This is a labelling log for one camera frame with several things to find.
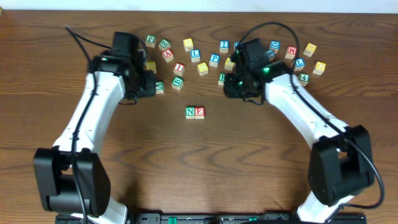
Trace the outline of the red E wooden block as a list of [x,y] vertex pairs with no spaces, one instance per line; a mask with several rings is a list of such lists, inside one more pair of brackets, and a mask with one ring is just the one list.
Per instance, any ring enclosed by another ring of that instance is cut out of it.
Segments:
[[205,108],[195,107],[195,119],[204,119],[204,118],[205,118]]

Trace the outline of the green N wooden block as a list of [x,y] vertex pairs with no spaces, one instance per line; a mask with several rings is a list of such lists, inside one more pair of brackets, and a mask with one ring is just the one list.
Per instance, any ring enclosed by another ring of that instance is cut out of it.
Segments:
[[185,117],[187,119],[195,119],[195,107],[188,106],[185,108]]

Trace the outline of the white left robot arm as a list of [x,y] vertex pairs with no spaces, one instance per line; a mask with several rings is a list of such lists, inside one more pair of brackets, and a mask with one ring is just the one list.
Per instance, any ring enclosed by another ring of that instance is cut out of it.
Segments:
[[155,76],[146,58],[96,56],[71,120],[50,149],[34,155],[34,172],[44,210],[82,223],[126,223],[127,206],[111,198],[111,182],[100,161],[113,113],[123,99],[154,96]]

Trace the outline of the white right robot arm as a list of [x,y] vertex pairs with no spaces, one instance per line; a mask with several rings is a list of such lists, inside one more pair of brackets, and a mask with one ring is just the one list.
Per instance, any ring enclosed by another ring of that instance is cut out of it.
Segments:
[[228,98],[260,96],[296,127],[310,147],[311,192],[297,209],[304,222],[325,223],[352,198],[374,183],[370,136],[361,125],[349,127],[327,111],[300,84],[284,62],[253,72],[240,68],[224,81]]

